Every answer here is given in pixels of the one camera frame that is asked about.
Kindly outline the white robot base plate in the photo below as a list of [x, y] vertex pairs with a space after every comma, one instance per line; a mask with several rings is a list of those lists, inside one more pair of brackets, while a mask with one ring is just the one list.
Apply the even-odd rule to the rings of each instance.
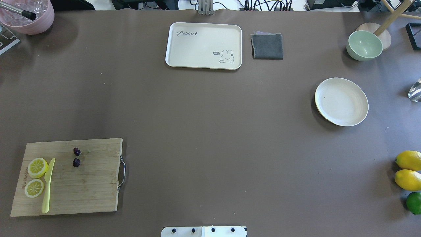
[[247, 237], [243, 226], [186, 226], [165, 227], [161, 237]]

